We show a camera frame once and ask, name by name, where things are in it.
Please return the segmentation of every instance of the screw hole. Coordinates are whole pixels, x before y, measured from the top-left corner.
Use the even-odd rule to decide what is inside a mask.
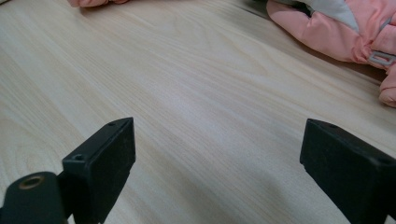
[[[34,175],[20,183],[20,189],[33,189],[43,182],[44,176],[43,175]]]
[[[77,154],[76,156],[73,157],[73,160],[76,160],[76,161],[84,161],[84,155],[82,155],[82,154]]]
[[[378,161],[381,162],[381,163],[384,163],[384,164],[386,164],[386,165],[392,164],[392,161],[391,161],[391,160],[384,159],[384,158],[379,158]]]

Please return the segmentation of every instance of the white fabric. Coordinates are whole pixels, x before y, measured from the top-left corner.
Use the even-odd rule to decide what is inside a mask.
[[[349,26],[352,30],[359,32],[359,26],[356,23],[355,17],[345,0],[298,0],[306,3],[315,11],[321,12],[324,15],[331,17],[337,21]]]

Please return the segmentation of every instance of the wooden floor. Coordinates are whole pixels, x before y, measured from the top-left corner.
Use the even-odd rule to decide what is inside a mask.
[[[106,223],[348,223],[299,163],[304,126],[336,124],[396,157],[384,71],[306,48],[264,4],[0,5],[0,201],[134,117],[137,162]]]

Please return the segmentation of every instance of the pink clothing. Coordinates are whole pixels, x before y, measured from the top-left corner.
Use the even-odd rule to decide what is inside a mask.
[[[129,0],[67,0],[71,7],[97,7],[105,5],[108,2],[114,2],[116,4],[126,3]]]
[[[336,1],[306,2],[323,9],[325,4],[331,5]],[[268,1],[267,10],[274,22],[308,47],[339,61],[368,63],[387,70],[388,76],[380,87],[380,100],[396,107],[396,62],[393,61],[396,60],[396,1],[340,1],[341,5],[331,6],[332,11],[323,10],[327,15],[315,11],[311,18],[272,0]],[[341,16],[337,14],[336,7],[339,6],[346,12]]]

